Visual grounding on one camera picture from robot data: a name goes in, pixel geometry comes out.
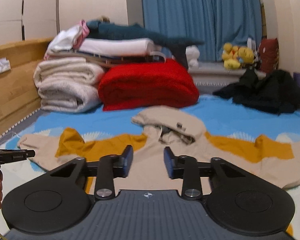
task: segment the black circular cover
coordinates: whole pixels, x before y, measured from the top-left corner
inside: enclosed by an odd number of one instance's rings
[[[263,236],[284,231],[295,211],[287,192],[270,184],[236,180],[215,188],[207,199],[211,218],[230,231]]]
[[[2,214],[10,228],[48,234],[67,229],[88,213],[88,195],[67,178],[32,180],[4,198]]]

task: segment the yellow stuffed toy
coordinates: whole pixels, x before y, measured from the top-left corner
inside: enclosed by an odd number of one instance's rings
[[[231,43],[225,43],[221,56],[226,69],[238,69],[245,64],[254,62],[254,54],[252,49],[247,47],[232,46]]]

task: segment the wooden bed frame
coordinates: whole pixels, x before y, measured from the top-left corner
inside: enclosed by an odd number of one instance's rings
[[[51,40],[20,41],[0,46],[0,58],[6,57],[11,65],[10,71],[0,74],[0,135],[40,107],[33,73]]]

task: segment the patterned bed sheet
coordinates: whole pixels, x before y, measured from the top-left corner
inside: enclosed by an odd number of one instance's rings
[[[40,133],[59,136],[66,127],[76,129],[85,141],[110,138],[122,133],[140,134],[141,127],[131,123],[131,117],[142,108],[123,111],[102,112],[98,107],[84,114],[47,113],[42,110],[18,122],[2,136],[0,149],[16,149],[21,136]],[[229,136],[254,141],[260,134],[281,142],[300,141],[300,112],[273,115],[235,105],[211,95],[201,95],[196,105],[183,111],[201,119],[212,135]],[[2,166],[4,195],[19,185],[40,176],[45,171],[29,160]],[[288,191],[296,203],[292,221],[294,237],[300,240],[300,186]],[[8,228],[0,212],[0,232]]]

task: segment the blue curtain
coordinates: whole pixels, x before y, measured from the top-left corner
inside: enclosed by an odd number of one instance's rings
[[[142,0],[145,28],[203,40],[200,60],[221,59],[223,44],[262,36],[260,0]]]

